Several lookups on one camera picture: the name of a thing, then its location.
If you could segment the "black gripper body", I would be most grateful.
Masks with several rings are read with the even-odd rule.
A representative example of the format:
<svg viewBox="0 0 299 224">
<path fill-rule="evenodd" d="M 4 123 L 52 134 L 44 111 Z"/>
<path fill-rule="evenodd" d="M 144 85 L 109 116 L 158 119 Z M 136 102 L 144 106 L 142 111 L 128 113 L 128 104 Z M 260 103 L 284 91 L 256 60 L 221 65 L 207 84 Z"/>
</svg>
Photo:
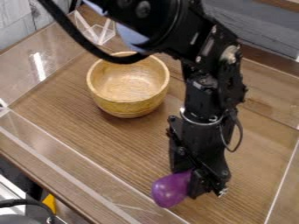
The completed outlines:
<svg viewBox="0 0 299 224">
<path fill-rule="evenodd" d="M 237 118 L 225 114 L 216 123 L 197 125 L 183 118 L 168 117 L 168 137 L 175 137 L 187 151 L 191 169 L 199 170 L 204 177 L 211 178 L 212 192 L 221 196 L 227 191 L 231 179 L 229 167 L 225 159 L 225 148 L 232 138 Z"/>
</svg>

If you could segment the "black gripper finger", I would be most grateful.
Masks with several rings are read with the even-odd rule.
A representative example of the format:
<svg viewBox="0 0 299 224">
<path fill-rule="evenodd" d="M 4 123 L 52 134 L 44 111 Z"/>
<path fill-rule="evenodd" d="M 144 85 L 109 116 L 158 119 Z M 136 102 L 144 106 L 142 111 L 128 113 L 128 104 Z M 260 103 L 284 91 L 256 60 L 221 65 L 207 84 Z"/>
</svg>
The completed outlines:
<svg viewBox="0 0 299 224">
<path fill-rule="evenodd" d="M 169 167 L 172 173 L 185 172 L 192 168 L 187 151 L 173 136 L 169 137 Z"/>
<path fill-rule="evenodd" d="M 212 191 L 211 178 L 204 177 L 199 170 L 191 172 L 188 196 L 195 200 L 204 193 Z"/>
</svg>

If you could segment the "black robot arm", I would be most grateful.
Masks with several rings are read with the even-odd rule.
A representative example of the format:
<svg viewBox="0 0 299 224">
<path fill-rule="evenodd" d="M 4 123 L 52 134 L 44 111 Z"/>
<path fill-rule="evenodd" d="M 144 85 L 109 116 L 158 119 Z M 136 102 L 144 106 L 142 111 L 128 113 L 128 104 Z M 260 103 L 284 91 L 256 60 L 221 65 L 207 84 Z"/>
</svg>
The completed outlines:
<svg viewBox="0 0 299 224">
<path fill-rule="evenodd" d="M 153 182 L 152 196 L 223 196 L 231 179 L 224 154 L 239 148 L 231 138 L 243 131 L 237 105 L 248 91 L 233 31 L 204 12 L 201 0 L 82 0 L 116 23 L 134 49 L 129 56 L 114 56 L 82 36 L 52 0 L 37 1 L 77 44 L 102 60 L 125 65 L 164 53 L 180 61 L 184 103 L 180 114 L 168 118 L 166 130 L 172 173 Z"/>
</svg>

